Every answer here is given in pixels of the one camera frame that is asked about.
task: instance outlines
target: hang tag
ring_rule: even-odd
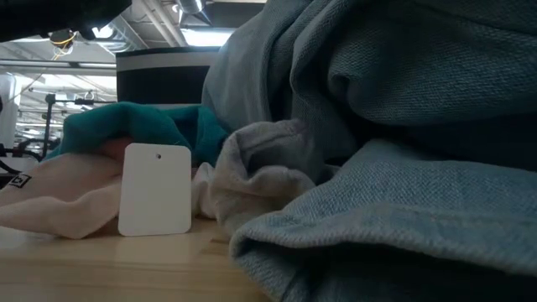
[[[191,225],[190,150],[131,143],[125,149],[119,232],[149,236],[188,232]]]

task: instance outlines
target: folded garment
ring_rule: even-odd
[[[212,172],[207,199],[229,235],[281,210],[330,173],[305,125],[258,122],[233,133]]]
[[[103,227],[113,229],[109,226],[121,200],[121,150],[129,141],[120,138],[99,148],[99,153],[110,157],[62,154],[15,177],[0,190],[0,226],[72,239],[87,237]],[[198,170],[193,192],[204,188],[199,179]],[[193,193],[192,214],[214,216],[207,202],[194,198]]]
[[[344,165],[240,227],[235,261],[282,301],[534,300],[536,20],[534,1],[267,2],[203,104],[232,131],[299,118]]]
[[[61,144],[47,158],[93,153],[119,137],[130,137],[135,143],[185,146],[192,151],[193,160],[215,164],[227,132],[206,107],[159,110],[119,102],[66,118]]]

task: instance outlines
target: wooden table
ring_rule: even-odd
[[[0,301],[269,301],[214,221],[189,233],[74,241],[0,227]]]

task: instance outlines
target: light gray fabric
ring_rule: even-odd
[[[325,173],[300,121],[249,125],[229,137],[216,162],[209,185],[216,219],[232,235],[253,218],[281,210]]]
[[[285,301],[536,300],[511,275],[537,276],[535,96],[534,0],[268,1],[203,103],[299,118],[345,164],[237,230],[236,263]]]

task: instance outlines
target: ceiling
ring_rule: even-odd
[[[264,0],[215,0],[207,2],[205,14],[186,15],[177,12],[173,0],[144,0],[149,5],[149,11],[154,19],[148,16],[141,0],[133,0],[133,5],[115,18],[106,29],[110,29],[109,37],[96,41],[84,40],[80,35],[74,39],[72,49],[68,55],[63,55],[57,61],[69,62],[99,62],[115,63],[116,52],[137,49],[154,49],[163,47],[177,47],[179,43],[170,38],[174,37],[166,26],[167,18],[171,28],[176,30],[175,36],[184,36],[190,46],[221,45],[225,43],[232,31],[263,9]],[[160,12],[154,5],[160,6]],[[168,41],[162,34],[162,29],[168,35]],[[39,64],[31,68],[16,69],[5,65],[5,60],[51,60],[58,54],[47,39],[41,37],[28,37],[0,44],[0,74],[9,73],[16,76],[19,85],[25,90],[20,96],[18,108],[17,140],[39,136],[44,130],[44,117],[47,104],[44,98],[47,93],[58,93],[58,97],[88,98],[93,97],[99,101],[116,101],[116,78],[112,72],[101,74],[87,73],[83,70],[69,69],[57,72],[52,68],[44,69]],[[91,110],[93,106],[77,106],[74,103],[53,106],[51,122],[52,136],[61,135],[64,119],[72,113]]]

